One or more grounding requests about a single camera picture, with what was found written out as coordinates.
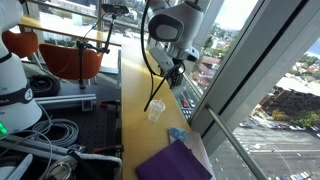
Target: black stand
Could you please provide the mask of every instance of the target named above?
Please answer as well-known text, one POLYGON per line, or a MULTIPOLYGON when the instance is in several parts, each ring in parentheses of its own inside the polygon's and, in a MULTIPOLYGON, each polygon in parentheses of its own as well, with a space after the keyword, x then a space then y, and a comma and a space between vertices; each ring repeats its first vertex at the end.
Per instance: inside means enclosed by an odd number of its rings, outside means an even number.
POLYGON ((114 21, 116 20, 117 15, 116 14, 112 14, 112 21, 110 24, 110 28, 109 28, 109 33, 108 33, 108 38, 105 42, 105 46, 104 48, 96 48, 94 46, 92 46, 89 43, 86 43, 84 41, 77 41, 77 48, 78 48, 78 55, 79 55, 79 87, 80 89, 85 89, 86 85, 83 83, 83 79, 82 79, 82 74, 83 74, 83 51, 87 48, 90 49, 95 49, 97 51, 97 53, 106 53, 109 54, 110 49, 109 48, 109 44, 110 44, 110 37, 111 37, 111 33, 112 33, 112 29, 113 29, 113 25, 114 25, 114 21))

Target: plastic cup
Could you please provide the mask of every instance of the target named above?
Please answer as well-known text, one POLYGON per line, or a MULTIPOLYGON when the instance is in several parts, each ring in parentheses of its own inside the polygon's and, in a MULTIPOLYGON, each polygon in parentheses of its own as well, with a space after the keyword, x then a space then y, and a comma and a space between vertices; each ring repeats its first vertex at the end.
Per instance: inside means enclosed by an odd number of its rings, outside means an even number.
POLYGON ((156 122, 159 119, 161 113, 166 109, 166 106, 160 100, 152 100, 149 104, 149 108, 150 111, 148 119, 151 122, 156 122))

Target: city street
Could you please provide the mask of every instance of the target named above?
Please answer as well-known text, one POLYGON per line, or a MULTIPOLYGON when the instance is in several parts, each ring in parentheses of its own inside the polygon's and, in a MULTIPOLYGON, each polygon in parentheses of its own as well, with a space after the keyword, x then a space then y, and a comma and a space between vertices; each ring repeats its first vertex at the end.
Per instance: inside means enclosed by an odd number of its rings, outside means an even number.
MULTIPOLYGON (((268 177, 307 172, 320 179, 320 138, 311 131, 272 130, 263 127, 234 130, 242 146, 268 177)), ((256 179, 226 140, 210 156, 217 179, 256 179)))

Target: metal pole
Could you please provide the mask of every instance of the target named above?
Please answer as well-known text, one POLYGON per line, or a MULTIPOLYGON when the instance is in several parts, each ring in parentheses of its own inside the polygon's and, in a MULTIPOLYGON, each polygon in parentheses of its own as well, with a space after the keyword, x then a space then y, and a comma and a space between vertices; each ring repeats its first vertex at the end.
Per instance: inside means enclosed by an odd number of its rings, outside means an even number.
POLYGON ((259 168, 257 163, 251 158, 251 156, 247 153, 247 151, 242 147, 242 145, 239 143, 239 141, 236 139, 236 137, 232 134, 231 130, 222 122, 222 120, 213 112, 211 107, 209 105, 206 106, 206 109, 209 111, 211 116, 213 117, 214 121, 217 122, 222 132, 226 135, 226 137, 229 139, 230 143, 234 146, 234 148, 237 150, 239 155, 242 157, 244 162, 248 165, 252 173, 256 176, 257 179, 267 180, 268 178, 266 175, 262 172, 262 170, 259 168))

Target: sky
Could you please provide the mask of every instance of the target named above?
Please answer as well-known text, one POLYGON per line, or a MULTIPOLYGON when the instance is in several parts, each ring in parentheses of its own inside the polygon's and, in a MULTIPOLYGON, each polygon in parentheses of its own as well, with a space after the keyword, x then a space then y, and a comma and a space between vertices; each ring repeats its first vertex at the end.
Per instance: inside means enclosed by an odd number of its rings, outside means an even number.
POLYGON ((223 29, 240 30, 258 0, 224 0, 216 23, 223 29))

